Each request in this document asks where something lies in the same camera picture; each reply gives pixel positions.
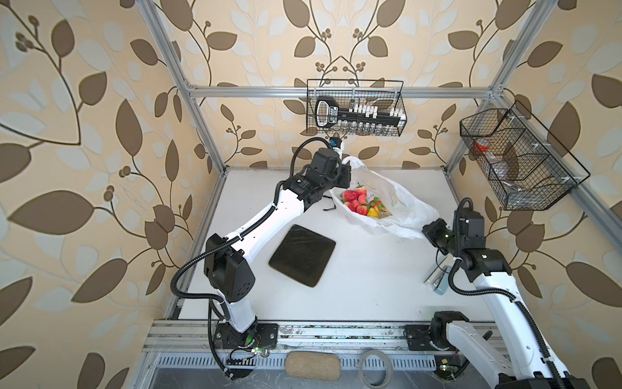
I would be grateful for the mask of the white plastic bag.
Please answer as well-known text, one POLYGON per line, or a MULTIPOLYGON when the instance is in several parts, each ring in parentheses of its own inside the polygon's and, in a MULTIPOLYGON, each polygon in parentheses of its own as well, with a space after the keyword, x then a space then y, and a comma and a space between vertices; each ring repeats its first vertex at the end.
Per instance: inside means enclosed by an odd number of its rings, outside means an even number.
POLYGON ((386 178, 379 173, 368 169, 362 160, 356 157, 347 157, 343 163, 351 165, 351 184, 348 189, 334 188, 330 196, 334 199, 336 211, 353 225, 359 225, 369 233, 390 233, 398 238, 423 238, 422 229, 439 218, 438 211, 416 198, 400 184, 386 178), (352 212, 343 202, 342 194, 345 191, 354 191, 364 186, 367 196, 359 195, 358 203, 369 207, 374 197, 379 197, 388 209, 379 218, 372 218, 352 212))

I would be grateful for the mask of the green leafy fake sprig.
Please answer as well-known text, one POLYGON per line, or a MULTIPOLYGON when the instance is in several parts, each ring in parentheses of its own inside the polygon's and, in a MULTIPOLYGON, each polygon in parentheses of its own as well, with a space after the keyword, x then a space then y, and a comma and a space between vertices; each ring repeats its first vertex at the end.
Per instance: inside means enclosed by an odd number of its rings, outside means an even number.
POLYGON ((388 212, 388 209, 386 208, 386 206, 384 205, 384 203, 381 201, 381 199, 379 197, 374 197, 369 202, 368 210, 370 212, 372 210, 374 210, 378 215, 380 215, 382 213, 387 213, 388 212))

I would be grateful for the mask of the large red fake strawberry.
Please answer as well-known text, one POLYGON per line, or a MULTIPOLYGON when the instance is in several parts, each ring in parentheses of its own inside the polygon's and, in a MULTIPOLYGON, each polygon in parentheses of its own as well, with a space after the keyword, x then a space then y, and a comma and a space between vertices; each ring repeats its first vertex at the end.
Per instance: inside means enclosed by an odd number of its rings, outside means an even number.
POLYGON ((343 202, 353 202, 355 200, 358 200, 358 193, 356 191, 345 191, 342 194, 342 199, 343 202))

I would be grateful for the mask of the yellow fake lemon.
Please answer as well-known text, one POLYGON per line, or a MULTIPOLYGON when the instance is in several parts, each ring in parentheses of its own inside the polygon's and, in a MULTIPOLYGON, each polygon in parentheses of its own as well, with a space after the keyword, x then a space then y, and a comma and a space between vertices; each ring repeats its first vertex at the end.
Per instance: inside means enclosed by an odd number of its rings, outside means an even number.
POLYGON ((373 207, 368 210, 367 217, 379 218, 379 211, 373 207))

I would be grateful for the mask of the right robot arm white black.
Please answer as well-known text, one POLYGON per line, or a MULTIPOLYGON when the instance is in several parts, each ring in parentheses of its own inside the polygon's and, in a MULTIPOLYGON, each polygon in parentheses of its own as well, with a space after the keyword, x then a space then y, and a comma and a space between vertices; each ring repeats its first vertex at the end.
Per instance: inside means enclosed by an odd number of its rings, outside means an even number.
POLYGON ((427 240, 454 258, 450 289, 463 297, 481 297, 508 351, 504 357, 458 311, 438 311, 430 328, 434 348, 456 348, 491 388, 587 388, 586 379, 570 373, 545 340, 518 291, 509 263, 486 246, 484 217, 464 198, 452 225, 438 219, 423 228, 427 240))

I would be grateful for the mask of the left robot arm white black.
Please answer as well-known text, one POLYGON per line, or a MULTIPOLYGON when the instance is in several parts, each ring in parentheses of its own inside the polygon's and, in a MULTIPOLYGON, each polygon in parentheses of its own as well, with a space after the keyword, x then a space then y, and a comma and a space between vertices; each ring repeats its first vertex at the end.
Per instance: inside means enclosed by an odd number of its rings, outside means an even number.
POLYGON ((289 222, 301 216, 333 188, 347 188, 351 166, 342 162, 342 140, 319 138, 322 147, 300 172, 291 170, 287 179, 277 183, 272 201, 238 230, 223 237, 213 234, 203 253, 189 260, 173 275, 170 289, 185 300, 206 300, 208 315, 216 324, 207 325, 208 344, 217 366, 231 380, 238 379, 216 351, 216 335, 223 348, 257 354, 276 344, 277 325, 260 324, 247 297, 255 283, 251 263, 256 254, 289 222), (180 289, 181 277, 198 263, 214 293, 190 293, 180 289))

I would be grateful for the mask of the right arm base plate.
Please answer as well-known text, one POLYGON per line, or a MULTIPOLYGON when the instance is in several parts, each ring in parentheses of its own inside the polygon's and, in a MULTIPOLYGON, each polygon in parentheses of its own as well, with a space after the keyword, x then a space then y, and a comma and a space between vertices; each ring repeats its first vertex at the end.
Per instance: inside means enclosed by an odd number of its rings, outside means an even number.
POLYGON ((453 347, 447 340, 444 328, 432 329, 432 326, 411 324, 404 327, 403 335, 408 344, 408 350, 413 352, 453 352, 453 347))

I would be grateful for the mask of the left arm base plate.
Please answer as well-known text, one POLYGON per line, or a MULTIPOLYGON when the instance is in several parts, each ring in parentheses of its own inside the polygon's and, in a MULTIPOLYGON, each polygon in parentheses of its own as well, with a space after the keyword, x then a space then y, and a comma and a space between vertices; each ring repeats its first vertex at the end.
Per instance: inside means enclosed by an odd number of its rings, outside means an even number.
POLYGON ((278 335, 279 325, 274 323, 255 323, 245 332, 237 332, 229 323, 222 323, 215 330, 215 346, 222 349, 273 349, 278 335))

